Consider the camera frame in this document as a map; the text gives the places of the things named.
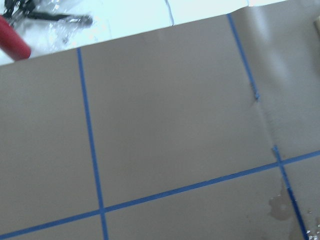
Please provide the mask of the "clear plastic bag with parts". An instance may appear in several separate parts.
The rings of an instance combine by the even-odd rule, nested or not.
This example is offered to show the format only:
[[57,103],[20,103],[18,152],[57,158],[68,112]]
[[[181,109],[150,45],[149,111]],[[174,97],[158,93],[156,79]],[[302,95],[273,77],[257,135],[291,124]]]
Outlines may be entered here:
[[101,40],[92,0],[2,0],[0,15],[32,48],[57,51]]

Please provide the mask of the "red metal bottle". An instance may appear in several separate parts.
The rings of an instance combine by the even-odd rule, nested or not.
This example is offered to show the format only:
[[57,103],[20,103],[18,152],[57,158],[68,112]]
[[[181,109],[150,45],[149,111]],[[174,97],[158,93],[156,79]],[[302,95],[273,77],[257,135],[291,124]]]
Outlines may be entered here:
[[32,52],[31,48],[2,16],[0,17],[0,49],[14,61],[28,59]]

